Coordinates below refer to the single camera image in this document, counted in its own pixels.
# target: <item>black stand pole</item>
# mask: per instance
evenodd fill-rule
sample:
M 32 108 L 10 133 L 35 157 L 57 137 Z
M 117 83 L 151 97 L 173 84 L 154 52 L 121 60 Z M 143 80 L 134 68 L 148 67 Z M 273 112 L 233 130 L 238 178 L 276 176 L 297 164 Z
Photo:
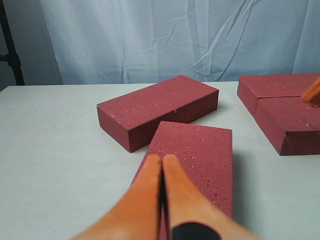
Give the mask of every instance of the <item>black stand pole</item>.
M 25 81 L 21 71 L 21 62 L 16 52 L 14 41 L 12 39 L 3 0 L 0 0 L 0 23 L 2 27 L 3 36 L 5 39 L 6 47 L 9 52 L 6 55 L 0 55 L 0 61 L 7 62 L 8 65 L 12 68 L 16 85 L 24 86 Z

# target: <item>table surface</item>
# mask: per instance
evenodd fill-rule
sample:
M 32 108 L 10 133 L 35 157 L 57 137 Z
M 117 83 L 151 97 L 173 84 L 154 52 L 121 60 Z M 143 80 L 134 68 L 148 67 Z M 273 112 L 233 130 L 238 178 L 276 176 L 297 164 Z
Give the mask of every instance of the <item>table surface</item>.
M 150 84 L 10 86 L 0 92 L 0 239 L 68 239 L 126 192 L 147 147 L 128 153 L 96 105 Z M 233 130 L 234 219 L 266 239 L 320 236 L 320 156 L 279 156 L 237 97 L 194 124 Z

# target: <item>white backdrop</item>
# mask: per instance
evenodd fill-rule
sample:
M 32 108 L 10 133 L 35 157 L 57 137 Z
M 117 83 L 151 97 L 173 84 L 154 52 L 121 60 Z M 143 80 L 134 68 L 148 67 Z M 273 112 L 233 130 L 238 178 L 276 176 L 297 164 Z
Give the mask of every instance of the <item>white backdrop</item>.
M 319 0 L 40 0 L 64 84 L 320 72 Z

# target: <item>foam block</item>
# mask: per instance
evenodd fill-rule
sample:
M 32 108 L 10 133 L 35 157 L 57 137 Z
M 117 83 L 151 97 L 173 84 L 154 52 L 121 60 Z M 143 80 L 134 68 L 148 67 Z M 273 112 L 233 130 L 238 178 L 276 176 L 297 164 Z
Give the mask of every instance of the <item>foam block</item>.
M 149 154 L 175 154 L 202 193 L 232 218 L 232 130 L 162 121 L 137 173 Z M 159 239 L 167 239 L 163 210 Z
M 259 99 L 255 120 L 280 155 L 320 154 L 320 108 L 300 97 Z
M 237 95 L 251 115 L 255 115 L 258 99 L 300 97 L 320 73 L 241 76 Z
M 191 123 L 217 109 L 219 90 L 174 77 L 97 105 L 100 126 L 127 151 L 150 143 L 160 121 Z

